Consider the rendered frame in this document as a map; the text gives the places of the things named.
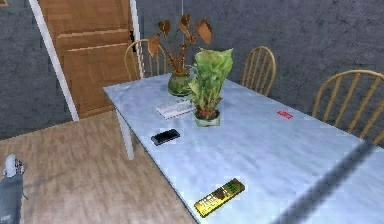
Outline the grey bin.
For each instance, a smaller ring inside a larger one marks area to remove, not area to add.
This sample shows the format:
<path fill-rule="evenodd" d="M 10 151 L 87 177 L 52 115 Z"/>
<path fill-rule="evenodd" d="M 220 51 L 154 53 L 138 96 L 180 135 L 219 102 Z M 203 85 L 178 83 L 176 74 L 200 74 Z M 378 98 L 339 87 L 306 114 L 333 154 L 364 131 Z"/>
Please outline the grey bin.
<path fill-rule="evenodd" d="M 21 174 L 0 181 L 0 224 L 20 224 L 22 193 Z"/>

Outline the gold and green remote control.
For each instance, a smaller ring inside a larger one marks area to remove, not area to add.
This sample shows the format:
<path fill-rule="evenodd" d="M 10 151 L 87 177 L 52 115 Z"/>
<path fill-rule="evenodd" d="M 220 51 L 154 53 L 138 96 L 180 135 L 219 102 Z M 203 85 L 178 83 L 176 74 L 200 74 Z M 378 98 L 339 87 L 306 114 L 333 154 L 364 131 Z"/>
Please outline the gold and green remote control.
<path fill-rule="evenodd" d="M 205 218 L 245 190 L 245 185 L 233 178 L 194 204 L 197 213 Z"/>

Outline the white bottle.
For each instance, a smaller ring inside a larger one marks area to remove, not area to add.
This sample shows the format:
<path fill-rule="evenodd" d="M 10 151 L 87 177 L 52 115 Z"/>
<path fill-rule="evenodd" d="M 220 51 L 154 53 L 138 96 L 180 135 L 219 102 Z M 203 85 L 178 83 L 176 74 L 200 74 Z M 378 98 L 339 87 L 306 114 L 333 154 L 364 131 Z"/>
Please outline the white bottle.
<path fill-rule="evenodd" d="M 24 172 L 24 164 L 18 160 L 14 154 L 8 155 L 5 160 L 5 169 L 3 170 L 3 175 L 11 178 L 16 174 L 23 174 Z"/>

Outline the green leafy plant in pale pot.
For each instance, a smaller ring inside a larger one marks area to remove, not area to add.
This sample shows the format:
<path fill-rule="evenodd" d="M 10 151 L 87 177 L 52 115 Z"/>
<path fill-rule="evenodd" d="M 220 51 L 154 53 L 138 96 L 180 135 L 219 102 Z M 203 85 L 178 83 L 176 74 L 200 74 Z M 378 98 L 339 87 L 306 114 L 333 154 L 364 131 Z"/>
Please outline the green leafy plant in pale pot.
<path fill-rule="evenodd" d="M 220 92 L 233 66 L 232 53 L 232 49 L 218 51 L 201 48 L 195 55 L 189 88 L 192 93 L 190 102 L 195 106 L 193 116 L 198 127 L 220 125 Z"/>

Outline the pale blue dining table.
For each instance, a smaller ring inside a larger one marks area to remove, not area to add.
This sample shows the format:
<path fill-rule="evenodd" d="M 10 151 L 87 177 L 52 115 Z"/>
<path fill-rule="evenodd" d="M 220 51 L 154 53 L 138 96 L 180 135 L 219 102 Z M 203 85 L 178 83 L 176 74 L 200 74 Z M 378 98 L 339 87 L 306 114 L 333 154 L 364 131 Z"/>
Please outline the pale blue dining table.
<path fill-rule="evenodd" d="M 190 114 L 166 120 L 156 108 L 176 100 L 167 82 L 105 92 L 188 209 L 233 178 L 245 185 L 200 224 L 384 224 L 384 149 L 232 81 L 219 126 L 198 127 Z M 180 137 L 155 146 L 151 137 L 169 129 Z"/>

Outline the brown wooden room door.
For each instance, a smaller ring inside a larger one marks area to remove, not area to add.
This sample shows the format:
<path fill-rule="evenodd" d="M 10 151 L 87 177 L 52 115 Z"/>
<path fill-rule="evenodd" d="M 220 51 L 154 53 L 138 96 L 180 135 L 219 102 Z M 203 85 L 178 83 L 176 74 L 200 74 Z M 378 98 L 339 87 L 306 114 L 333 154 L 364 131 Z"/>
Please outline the brown wooden room door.
<path fill-rule="evenodd" d="M 114 109 L 106 86 L 133 81 L 124 63 L 134 40 L 132 0 L 29 0 L 72 118 Z"/>

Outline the black mobile phone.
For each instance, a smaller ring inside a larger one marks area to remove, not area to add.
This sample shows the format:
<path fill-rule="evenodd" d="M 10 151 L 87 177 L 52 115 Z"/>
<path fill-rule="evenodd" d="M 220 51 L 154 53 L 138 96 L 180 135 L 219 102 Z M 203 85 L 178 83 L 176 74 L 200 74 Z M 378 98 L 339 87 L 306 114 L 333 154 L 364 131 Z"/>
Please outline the black mobile phone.
<path fill-rule="evenodd" d="M 159 146 L 176 138 L 179 138 L 180 134 L 176 129 L 169 129 L 167 131 L 158 133 L 151 137 L 151 141 L 155 146 Z"/>

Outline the wooden spindle-back chair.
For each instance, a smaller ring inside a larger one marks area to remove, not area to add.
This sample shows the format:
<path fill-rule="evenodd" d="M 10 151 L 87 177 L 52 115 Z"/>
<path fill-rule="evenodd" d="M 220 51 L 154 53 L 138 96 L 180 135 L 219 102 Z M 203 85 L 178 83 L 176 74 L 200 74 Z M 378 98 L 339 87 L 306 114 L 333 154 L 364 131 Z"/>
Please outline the wooden spindle-back chair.
<path fill-rule="evenodd" d="M 317 91 L 311 116 L 384 144 L 384 74 L 353 69 L 331 76 Z"/>
<path fill-rule="evenodd" d="M 276 77 L 276 60 L 273 52 L 265 46 L 254 48 L 248 55 L 241 85 L 268 96 Z"/>
<path fill-rule="evenodd" d="M 132 51 L 134 45 L 136 45 L 137 52 Z M 125 51 L 123 60 L 127 75 L 132 81 L 163 75 L 170 70 L 165 50 L 159 46 L 157 53 L 151 57 L 147 39 L 141 39 L 130 44 Z"/>

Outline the brown-leaved plant in green pot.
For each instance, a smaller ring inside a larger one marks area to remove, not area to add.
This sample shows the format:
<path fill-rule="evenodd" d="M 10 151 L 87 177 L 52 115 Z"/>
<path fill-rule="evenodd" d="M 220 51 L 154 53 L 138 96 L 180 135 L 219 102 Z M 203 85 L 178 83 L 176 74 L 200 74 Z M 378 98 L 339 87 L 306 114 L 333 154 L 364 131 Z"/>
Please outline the brown-leaved plant in green pot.
<path fill-rule="evenodd" d="M 168 92 L 174 96 L 187 96 L 190 94 L 188 83 L 191 81 L 190 72 L 187 69 L 187 51 L 191 45 L 197 43 L 200 38 L 209 45 L 212 39 L 212 28 L 206 17 L 197 20 L 192 26 L 191 16 L 183 14 L 180 21 L 176 24 L 174 39 L 178 33 L 182 34 L 181 42 L 176 45 L 169 37 L 171 23 L 169 20 L 159 21 L 159 32 L 147 38 L 148 52 L 154 57 L 159 49 L 164 52 L 164 57 L 171 66 L 171 76 L 168 81 Z"/>

